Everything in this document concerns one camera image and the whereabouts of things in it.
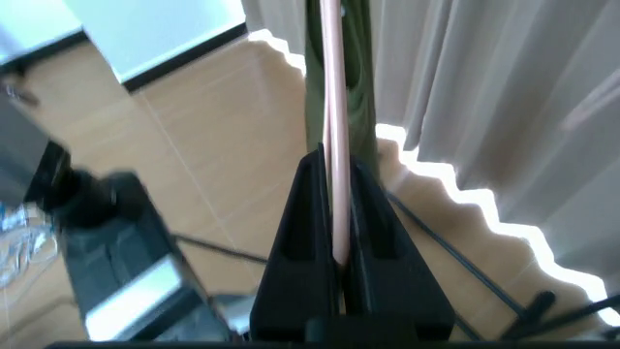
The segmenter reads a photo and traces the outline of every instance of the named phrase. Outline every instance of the floor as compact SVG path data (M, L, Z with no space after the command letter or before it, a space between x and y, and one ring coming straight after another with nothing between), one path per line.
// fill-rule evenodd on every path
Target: floor
M74 163L100 175L136 171L172 231L268 254L305 153L303 77L281 53L241 40L129 95L99 52L82 45L34 67L26 84L42 102L30 112L71 149ZM380 153L386 188L517 301L552 290L558 302L550 314L586 303L580 289L546 276L524 241L493 235L476 206L454 204L438 180L410 173L395 143L380 142ZM511 311L397 213L455 310L484 338L497 337ZM181 247L209 292L251 292L261 279L260 266ZM26 286L5 291L5 303L15 304L0 310L0 347L85 338L61 259L17 300ZM23 324L50 302L53 310ZM600 324L591 317L544 338ZM465 338L454 330L453 340Z

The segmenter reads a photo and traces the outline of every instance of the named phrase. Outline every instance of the curtain fold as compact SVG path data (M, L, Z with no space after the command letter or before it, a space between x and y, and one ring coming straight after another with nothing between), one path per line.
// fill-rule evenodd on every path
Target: curtain fold
M292 53L304 4L244 2ZM372 0L370 17L377 122L620 292L620 2Z

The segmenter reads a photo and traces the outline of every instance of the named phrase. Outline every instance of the pink tube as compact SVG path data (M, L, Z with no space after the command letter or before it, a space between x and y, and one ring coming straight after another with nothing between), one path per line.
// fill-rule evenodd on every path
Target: pink tube
M321 0L321 20L324 41L325 102L328 111L328 131L331 134L331 183L333 198L333 258L340 268L349 260L350 165L349 123L342 46L340 0Z

